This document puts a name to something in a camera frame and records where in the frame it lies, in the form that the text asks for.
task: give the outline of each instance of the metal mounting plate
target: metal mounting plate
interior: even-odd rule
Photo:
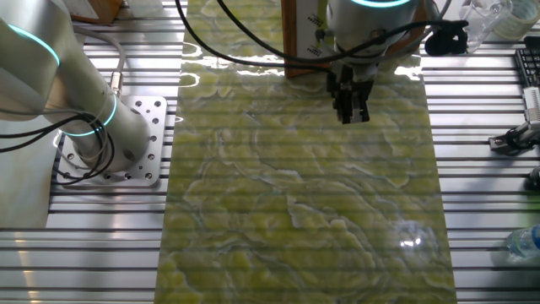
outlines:
[[[158,185],[161,153],[163,151],[163,140],[165,136],[167,101],[163,97],[155,96],[123,96],[121,99],[126,106],[140,112],[148,122],[150,140],[148,141],[146,153],[135,165],[125,171],[106,172],[100,176],[65,187],[84,190],[96,188],[150,188]],[[73,157],[71,161],[74,164],[82,167],[87,166],[77,156],[77,153],[75,153],[73,142],[69,137],[66,137],[64,140],[62,152],[66,156]],[[86,172],[85,170],[73,167],[64,159],[60,160],[58,169],[69,173],[71,176],[82,176]],[[69,181],[69,179],[64,178],[60,174],[57,174],[57,180],[59,182]]]

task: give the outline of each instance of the marble veining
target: marble veining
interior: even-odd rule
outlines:
[[[279,0],[230,0],[281,45]],[[191,0],[200,36],[278,62]],[[155,302],[455,303],[419,56],[381,65],[371,122],[343,126],[325,76],[217,59],[186,36]]]

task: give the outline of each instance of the wire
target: wire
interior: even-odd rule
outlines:
[[[124,65],[126,64],[126,50],[116,39],[108,35],[103,35],[103,34],[94,32],[92,30],[86,30],[75,25],[73,26],[73,30],[77,34],[86,35],[88,37],[99,39],[101,41],[105,41],[112,44],[120,53],[120,60],[118,61],[118,66],[116,67],[115,72],[120,72],[120,73],[122,72],[122,70],[124,69]]]
[[[97,128],[95,128],[94,125],[92,125],[91,127],[94,128],[94,134],[98,138],[98,141],[100,143],[100,147],[101,147],[102,151],[104,151],[103,150],[104,144],[103,144],[103,141],[101,140],[101,136],[100,136],[100,133],[99,133],[98,130],[100,130],[101,128],[103,128],[103,129],[105,129],[105,128],[104,128],[103,124],[101,124],[101,122],[98,121],[97,123],[99,123]],[[90,170],[90,172],[84,173],[84,175],[82,177],[72,177],[72,176],[67,175],[64,172],[56,170],[62,176],[66,177],[66,178],[72,178],[73,181],[70,181],[70,182],[52,182],[52,184],[60,185],[60,186],[70,186],[70,185],[76,184],[78,182],[81,182],[81,181],[84,181],[84,180],[87,180],[87,179],[90,179],[90,178],[94,178],[96,176],[99,176],[103,172],[105,172],[111,166],[112,161],[114,160],[115,154],[116,154],[115,145],[114,145],[114,143],[112,141],[111,135],[106,134],[106,139],[105,140],[108,140],[110,145],[111,145],[111,156],[109,157],[109,160],[107,161],[107,163],[105,164],[105,166],[103,168],[98,170],[100,165],[101,165],[101,158],[102,158],[102,156],[104,154],[104,153],[100,153],[98,160],[95,162],[95,164],[92,167],[92,169]]]
[[[116,151],[115,151],[114,143],[112,141],[112,137],[111,137],[110,134],[108,134],[108,132],[106,132],[105,126],[103,126],[103,124],[99,120],[96,120],[95,117],[92,114],[89,114],[89,113],[86,113],[86,112],[83,112],[83,111],[77,111],[77,110],[59,110],[59,111],[43,111],[43,112],[40,112],[40,113],[29,113],[29,112],[22,112],[22,111],[11,111],[11,110],[6,110],[6,109],[0,109],[0,112],[5,112],[5,113],[8,113],[8,114],[14,114],[14,115],[28,115],[28,116],[50,115],[50,114],[60,114],[60,113],[78,113],[78,115],[76,115],[76,116],[69,117],[69,118],[64,119],[64,120],[62,120],[60,122],[54,123],[51,126],[41,128],[39,130],[34,130],[34,131],[26,132],[26,133],[0,134],[0,138],[23,138],[23,137],[29,137],[29,136],[32,136],[32,135],[39,134],[36,137],[34,137],[33,139],[28,140],[28,141],[26,141],[26,142],[24,142],[22,144],[18,144],[18,145],[8,147],[8,148],[5,148],[5,149],[0,149],[0,153],[7,153],[7,152],[15,151],[17,149],[22,149],[24,147],[27,147],[27,146],[35,143],[36,141],[40,140],[41,138],[44,138],[47,134],[53,132],[54,130],[56,130],[58,128],[61,128],[62,126],[66,125],[66,124],[68,124],[70,122],[76,121],[76,120],[85,121],[88,124],[90,124],[90,126],[94,129],[94,133],[96,134],[96,138],[98,139],[98,142],[100,144],[100,152],[95,156],[95,157],[98,157],[98,160],[95,162],[95,164],[91,168],[90,172],[85,173],[82,177],[72,177],[72,176],[69,176],[68,174],[66,174],[66,173],[64,173],[62,171],[59,171],[58,169],[55,169],[55,171],[57,171],[59,174],[61,174],[62,176],[68,177],[68,178],[72,178],[73,181],[70,181],[70,182],[52,182],[53,184],[61,185],[61,186],[68,186],[68,185],[73,185],[73,184],[75,184],[77,182],[81,182],[81,181],[86,180],[86,179],[96,177],[96,176],[100,175],[101,173],[105,172],[105,170],[107,170],[111,166],[112,161],[114,160],[114,156],[115,156]],[[104,134],[106,136],[105,143],[103,143],[103,140],[101,139],[100,130],[103,130],[103,132],[104,132]],[[111,145],[111,157],[110,157],[109,161],[105,164],[105,166],[101,170],[98,171],[99,167],[102,165],[102,157],[103,157],[103,155],[105,153],[105,148],[107,146],[107,139],[108,139],[108,142]],[[64,157],[65,160],[67,160],[68,163],[75,166],[76,168],[78,168],[78,169],[86,169],[86,168],[82,168],[80,166],[76,166],[74,163],[72,163],[72,161],[70,161],[62,153],[61,153],[61,156]]]
[[[195,39],[195,41],[199,44],[199,46],[201,46],[202,48],[204,48],[205,50],[207,50],[208,52],[212,53],[212,55],[216,56],[216,57],[219,57],[219,58],[222,58],[222,59],[225,59],[227,61],[230,61],[230,62],[234,62],[234,63],[239,63],[239,64],[243,64],[243,65],[251,65],[251,66],[254,66],[254,67],[264,67],[264,68],[298,68],[298,69],[309,69],[309,70],[314,70],[314,71],[319,71],[319,72],[324,72],[324,73],[329,73],[329,74],[333,74],[333,72],[328,69],[328,68],[323,68],[323,67],[316,67],[316,66],[306,66],[306,65],[301,65],[301,64],[289,64],[289,63],[266,63],[266,62],[251,62],[251,61],[247,61],[247,60],[242,60],[242,59],[237,59],[237,58],[234,58],[234,57],[230,57],[230,56],[227,56],[221,52],[218,52],[216,50],[214,50],[212,47],[210,47],[209,45],[207,45],[203,40],[201,40],[201,38],[195,33],[195,31],[193,30],[193,28],[191,27],[191,25],[189,24],[189,22],[187,21],[187,18],[186,18],[186,15],[184,14],[184,12],[182,11],[182,6],[180,4],[180,0],[175,0],[175,3],[176,3],[176,10],[178,10],[178,14],[180,15],[180,18],[182,19],[182,23],[184,24],[184,26],[186,26],[186,30],[187,32],[193,37],[193,39]]]
[[[444,17],[444,15],[446,14],[446,11],[448,10],[448,8],[450,7],[450,4],[451,4],[451,1],[452,0],[447,0],[446,3],[445,3],[445,6],[443,7],[443,10],[440,12],[439,14],[439,17],[437,20],[435,21],[441,21],[442,18]],[[246,35],[248,35],[252,40],[254,40],[259,46],[262,46],[263,48],[267,49],[268,51],[270,51],[271,53],[273,53],[274,55],[277,55],[277,56],[280,56],[282,58],[285,58],[285,59],[288,59],[290,61],[295,61],[295,62],[302,62],[302,63],[328,63],[328,62],[331,62],[331,61],[337,61],[337,60],[340,60],[340,59],[344,59],[345,57],[348,57],[348,56],[351,56],[351,55],[354,55],[355,53],[357,52],[360,52],[362,51],[363,49],[369,47],[369,46],[372,46],[374,45],[375,43],[370,43],[371,41],[368,41],[367,43],[365,43],[365,45],[369,45],[367,47],[360,47],[360,46],[357,46],[355,47],[354,49],[352,50],[349,50],[347,52],[343,52],[343,53],[336,53],[336,52],[332,52],[334,55],[333,56],[330,56],[330,57],[324,57],[324,58],[317,58],[317,59],[310,59],[310,58],[300,58],[300,57],[295,57],[295,56],[291,56],[289,54],[286,54],[286,53],[283,53],[281,52],[280,50],[277,50],[275,49],[274,47],[268,45],[266,42],[262,41],[261,39],[259,39],[255,34],[253,34],[251,31],[249,31],[233,14],[232,12],[229,10],[229,8],[227,7],[227,5],[224,3],[223,0],[217,0],[219,6],[223,9],[223,11],[227,14],[227,16],[230,18],[231,21],[233,21],[236,26],[238,26],[239,29],[241,29]],[[398,28],[396,30],[399,30],[397,31],[394,35],[397,35],[403,31],[410,31],[412,30],[413,28],[415,27],[422,27],[422,26],[426,26],[426,25],[437,25],[437,24],[421,24],[421,23],[413,23],[413,24],[418,24],[417,26],[414,26],[414,27],[410,27],[408,29],[403,29],[403,30],[400,30],[401,28]],[[418,43],[420,41],[422,41],[423,39],[425,39],[430,33],[432,32],[432,29],[429,29],[427,30],[426,33],[424,33],[423,35],[421,35],[418,39],[416,39],[415,41],[412,41],[411,43],[409,43],[407,46],[405,46],[402,50],[400,50],[399,52],[395,53],[395,54],[391,54],[391,55],[388,55],[388,56],[384,56],[384,57],[378,57],[378,58],[355,58],[354,61],[356,63],[373,63],[373,62],[383,62],[383,61],[386,61],[386,60],[391,60],[391,59],[394,59],[394,58],[398,58],[398,57],[401,57],[407,53],[409,53],[411,51],[412,48],[415,48],[417,47]],[[377,38],[377,39],[381,39],[383,36],[386,36],[386,38],[384,39],[387,39],[387,38],[390,38],[392,35],[390,35],[390,32],[389,33],[386,33],[385,35],[382,35],[381,37]]]
[[[47,134],[53,132],[54,130],[56,130],[57,128],[60,128],[74,120],[77,120],[77,119],[80,119],[81,116],[80,115],[77,115],[77,116],[74,116],[74,117],[69,117],[67,119],[64,119],[63,121],[61,122],[57,122],[49,127],[46,127],[46,128],[42,128],[42,129],[39,129],[39,130],[35,130],[35,131],[31,131],[31,132],[27,132],[27,133],[18,133],[18,134],[2,134],[0,135],[0,138],[23,138],[23,137],[29,137],[29,136],[32,136],[32,135],[36,135],[36,134],[39,134],[38,136],[34,137],[33,139],[29,140],[29,141],[26,141],[22,144],[18,144],[18,145],[15,145],[15,146],[12,146],[12,147],[8,147],[8,148],[3,148],[3,149],[0,149],[0,153],[6,153],[6,152],[11,152],[11,151],[15,151],[17,149],[22,149],[28,145],[31,145],[33,143],[35,143],[36,141],[40,140],[41,138],[44,138]]]
[[[412,29],[415,29],[415,28],[418,28],[418,27],[425,27],[427,25],[447,25],[447,24],[450,23],[450,21],[444,21],[444,20],[426,20],[426,21],[413,22],[411,24],[406,24],[406,25],[401,26],[399,28],[396,28],[394,30],[390,30],[390,31],[386,32],[385,34],[380,35],[379,37],[377,37],[377,38],[375,38],[375,39],[373,39],[371,41],[367,41],[367,42],[365,42],[365,43],[363,43],[363,44],[361,44],[359,46],[356,46],[356,47],[348,50],[348,51],[341,52],[341,53],[338,53],[336,55],[332,55],[332,56],[329,56],[329,57],[323,57],[323,58],[301,58],[301,57],[296,57],[296,56],[291,56],[291,55],[285,54],[285,53],[281,52],[280,50],[277,50],[274,47],[268,45],[266,42],[260,40],[256,35],[254,35],[251,31],[249,31],[232,14],[232,12],[225,5],[223,0],[217,0],[217,1],[218,1],[219,6],[224,10],[224,12],[227,14],[227,16],[236,24],[236,26],[238,26],[246,35],[248,35],[252,40],[254,40],[259,46],[264,47],[265,49],[267,49],[268,51],[270,51],[274,55],[283,57],[283,58],[288,59],[290,61],[301,62],[301,63],[311,63],[311,64],[330,63],[330,62],[334,62],[334,61],[337,61],[337,60],[344,59],[345,57],[353,56],[354,54],[356,54],[358,52],[361,52],[361,51],[367,49],[370,46],[373,46],[373,45],[378,44],[378,43],[380,43],[382,41],[385,41],[386,39],[388,39],[388,38],[390,38],[390,37],[392,37],[394,35],[398,35],[398,34],[401,34],[402,32],[406,32],[406,31],[409,31],[409,30],[412,30]]]

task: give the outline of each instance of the wooden block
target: wooden block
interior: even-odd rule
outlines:
[[[88,18],[86,17],[88,15],[81,16],[78,14],[74,14],[70,8],[73,4],[68,4],[67,8],[70,9],[71,18],[73,20],[88,22],[92,24],[110,25],[118,15],[120,7],[122,6],[122,2],[122,0],[86,0],[86,3],[82,2],[81,5],[83,7],[86,7],[87,9],[93,9],[94,13],[90,11],[90,14],[94,16],[97,15],[98,18]]]

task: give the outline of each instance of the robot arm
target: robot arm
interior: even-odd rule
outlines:
[[[436,19],[435,16],[438,17],[438,14],[435,11],[431,0],[329,0],[327,34],[334,37],[334,52],[345,52],[413,21]],[[442,41],[446,43],[443,44],[443,49],[446,46],[461,46],[451,48],[449,52],[454,50],[457,50],[456,53],[464,52],[463,46],[466,45],[467,36],[462,32],[463,24],[457,26],[455,29],[452,28],[457,32],[451,31],[444,37],[435,34],[434,37],[437,36],[439,40],[432,44],[438,46]],[[416,48],[414,42],[425,37],[423,33],[423,30],[414,30],[410,33],[410,39],[403,39],[408,33],[394,35],[381,44],[332,63],[335,76],[328,77],[327,88],[332,94],[333,107],[337,110],[337,117],[342,123],[370,120],[366,101],[375,82],[378,62],[386,58],[385,55],[390,48],[395,53],[391,57],[396,57],[401,52],[399,47],[405,51],[401,53],[406,53],[410,46]],[[453,41],[454,35],[458,36],[458,41]]]
[[[111,136],[116,151],[110,171],[135,164],[149,146],[149,125],[115,95],[79,47],[62,0],[0,0],[0,108],[40,113],[70,109],[93,114]],[[60,122],[72,114],[48,114]],[[0,119],[32,116],[0,112]],[[100,152],[89,124],[70,123],[61,130],[83,159]]]

